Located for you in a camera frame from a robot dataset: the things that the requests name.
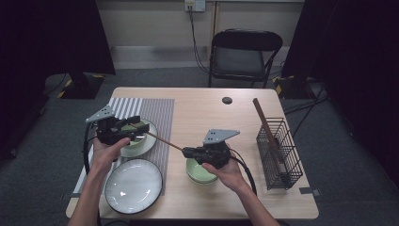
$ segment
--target human hand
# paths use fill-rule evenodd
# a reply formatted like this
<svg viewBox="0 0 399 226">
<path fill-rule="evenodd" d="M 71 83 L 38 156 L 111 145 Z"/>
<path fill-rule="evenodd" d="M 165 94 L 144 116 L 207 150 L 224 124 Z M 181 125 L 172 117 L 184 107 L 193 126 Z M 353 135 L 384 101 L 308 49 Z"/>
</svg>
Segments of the human hand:
<svg viewBox="0 0 399 226">
<path fill-rule="evenodd" d="M 241 170 L 238 167 L 238 163 L 232 159 L 221 169 L 216 169 L 209 163 L 202 163 L 202 167 L 208 170 L 208 172 L 216 175 L 226 187 L 234 192 L 236 192 L 240 186 L 246 184 Z"/>
<path fill-rule="evenodd" d="M 93 165 L 92 168 L 100 173 L 107 174 L 111 169 L 114 159 L 120 156 L 120 149 L 129 144 L 128 137 L 121 139 L 112 146 L 103 144 L 99 139 L 93 140 Z"/>
</svg>

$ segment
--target wire basket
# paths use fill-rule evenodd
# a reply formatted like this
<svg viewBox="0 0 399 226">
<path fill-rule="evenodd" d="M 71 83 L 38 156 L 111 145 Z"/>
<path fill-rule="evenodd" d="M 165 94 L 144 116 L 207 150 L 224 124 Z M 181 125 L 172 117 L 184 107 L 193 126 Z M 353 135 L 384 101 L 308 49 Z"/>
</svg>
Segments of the wire basket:
<svg viewBox="0 0 399 226">
<path fill-rule="evenodd" d="M 291 188 L 303 175 L 295 145 L 283 118 L 266 118 L 267 124 L 278 144 L 278 150 L 271 150 L 263 127 L 256 137 L 261 154 L 267 189 Z"/>
</svg>

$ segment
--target light green bowl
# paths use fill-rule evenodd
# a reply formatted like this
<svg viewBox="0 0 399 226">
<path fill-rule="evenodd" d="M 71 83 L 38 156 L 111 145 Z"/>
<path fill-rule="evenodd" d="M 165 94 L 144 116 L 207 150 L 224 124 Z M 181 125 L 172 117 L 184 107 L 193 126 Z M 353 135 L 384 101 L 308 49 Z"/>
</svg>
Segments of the light green bowl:
<svg viewBox="0 0 399 226">
<path fill-rule="evenodd" d="M 194 158 L 187 158 L 185 170 L 193 181 L 200 184 L 210 184 L 217 179 L 214 174 L 209 173 Z"/>
</svg>

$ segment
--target striped placemat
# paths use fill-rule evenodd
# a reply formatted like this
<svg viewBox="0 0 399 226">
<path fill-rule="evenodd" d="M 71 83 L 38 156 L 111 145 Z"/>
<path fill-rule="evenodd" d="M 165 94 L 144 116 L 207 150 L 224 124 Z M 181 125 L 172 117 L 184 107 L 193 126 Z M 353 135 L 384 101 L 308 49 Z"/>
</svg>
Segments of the striped placemat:
<svg viewBox="0 0 399 226">
<path fill-rule="evenodd" d="M 111 98 L 108 105 L 112 107 L 118 119 L 126 119 L 132 116 L 139 115 L 141 119 L 151 121 L 157 130 L 158 136 L 165 140 L 170 140 L 170 132 L 173 118 L 173 99 L 147 99 L 147 98 Z M 120 166 L 121 164 L 132 160 L 132 159 L 145 159 L 151 161 L 161 171 L 163 178 L 163 188 L 161 195 L 165 194 L 165 183 L 167 180 L 168 170 L 168 154 L 169 146 L 157 140 L 152 148 L 137 157 L 120 157 L 115 163 L 112 164 L 112 168 L 107 175 L 111 175 L 112 171 Z M 89 151 L 89 160 L 93 156 L 93 147 Z M 82 191 L 83 183 L 86 180 L 85 168 L 79 176 L 78 182 L 76 183 L 75 189 L 72 193 L 72 197 L 79 196 Z"/>
</svg>

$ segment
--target chopstick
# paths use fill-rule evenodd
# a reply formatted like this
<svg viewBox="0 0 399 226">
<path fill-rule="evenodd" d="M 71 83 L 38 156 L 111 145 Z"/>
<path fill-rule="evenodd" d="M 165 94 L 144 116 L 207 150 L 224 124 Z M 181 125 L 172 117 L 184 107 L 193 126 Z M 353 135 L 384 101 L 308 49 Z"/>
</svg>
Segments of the chopstick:
<svg viewBox="0 0 399 226">
<path fill-rule="evenodd" d="M 175 145 L 175 144 L 170 143 L 169 141 L 167 141 L 167 140 L 165 140 L 165 139 L 163 139 L 163 138 L 161 138 L 161 137 L 159 137 L 159 136 L 157 136 L 157 135 L 151 133 L 150 131 L 149 131 L 149 132 L 146 132 L 146 134 L 150 135 L 151 137 L 155 137 L 155 138 L 161 140 L 162 142 L 164 142 L 164 143 L 166 143 L 166 144 L 172 146 L 173 148 L 175 148 L 175 149 L 177 149 L 177 150 L 183 151 L 183 148 L 181 148 L 181 147 L 179 147 L 179 146 L 177 146 L 177 145 Z"/>
</svg>

